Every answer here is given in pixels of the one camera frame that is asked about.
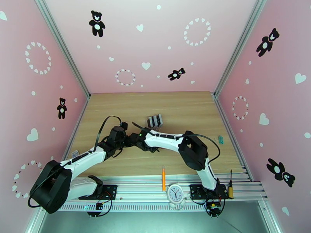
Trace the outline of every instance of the white clock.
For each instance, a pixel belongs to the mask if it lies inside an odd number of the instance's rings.
[[[169,206],[175,209],[177,206],[185,204],[185,197],[182,188],[178,184],[172,184],[167,191]]]

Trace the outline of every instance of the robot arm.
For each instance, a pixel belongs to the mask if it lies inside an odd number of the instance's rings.
[[[137,146],[143,151],[158,151],[165,148],[179,153],[186,165],[197,171],[202,185],[216,191],[218,181],[208,164],[207,146],[192,132],[184,134],[160,133],[148,128],[141,128],[139,134],[132,133],[127,136],[127,123],[115,126],[108,137],[85,152],[70,160],[50,161],[46,164],[30,191],[30,199],[34,199],[48,213],[57,211],[66,201],[81,196],[93,196],[98,199],[102,195],[102,181],[94,176],[77,180],[78,175],[88,168],[101,163],[124,147]]]

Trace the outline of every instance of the screwdriver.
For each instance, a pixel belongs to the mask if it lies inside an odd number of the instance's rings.
[[[229,189],[228,189],[228,197],[229,199],[234,199],[233,187],[232,187],[232,170],[230,171],[230,183],[229,183]]]

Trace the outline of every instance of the wooden table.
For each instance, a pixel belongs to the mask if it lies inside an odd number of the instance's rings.
[[[109,115],[118,116],[127,122],[129,127],[126,133],[130,135],[132,132],[140,132],[132,121],[145,126],[149,116],[159,113],[164,123],[160,132],[182,134],[190,130],[208,136],[217,143],[218,136],[223,136],[224,144],[219,144],[220,157],[211,162],[214,173],[229,173],[231,169],[233,172],[243,171],[210,92],[93,94],[70,153],[74,150],[83,153],[92,148],[102,122]],[[119,125],[119,121],[110,118],[101,133],[101,139],[109,135],[115,125]],[[201,140],[208,147],[209,158],[215,157],[217,148],[209,140]],[[166,174],[196,174],[196,171],[186,166],[179,153],[165,149],[160,149],[160,153],[151,153],[131,147],[125,148],[118,157],[89,168],[81,176],[160,175],[163,165]]]

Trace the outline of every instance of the orange pencil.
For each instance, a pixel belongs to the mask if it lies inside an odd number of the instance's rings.
[[[162,166],[162,191],[165,191],[165,166]]]

